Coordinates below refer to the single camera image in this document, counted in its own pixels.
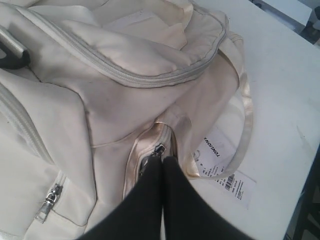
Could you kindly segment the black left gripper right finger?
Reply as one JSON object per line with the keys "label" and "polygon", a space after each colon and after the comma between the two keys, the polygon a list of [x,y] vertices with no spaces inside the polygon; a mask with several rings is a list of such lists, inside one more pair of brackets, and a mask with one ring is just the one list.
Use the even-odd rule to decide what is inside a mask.
{"label": "black left gripper right finger", "polygon": [[246,235],[215,212],[193,188],[177,158],[162,162],[167,240],[244,240]]}

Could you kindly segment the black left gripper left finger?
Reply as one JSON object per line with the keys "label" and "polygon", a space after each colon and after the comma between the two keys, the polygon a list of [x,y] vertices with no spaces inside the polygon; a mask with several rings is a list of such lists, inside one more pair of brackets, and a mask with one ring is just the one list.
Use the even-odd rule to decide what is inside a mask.
{"label": "black left gripper left finger", "polygon": [[162,221],[162,161],[148,158],[134,188],[81,240],[159,240]]}

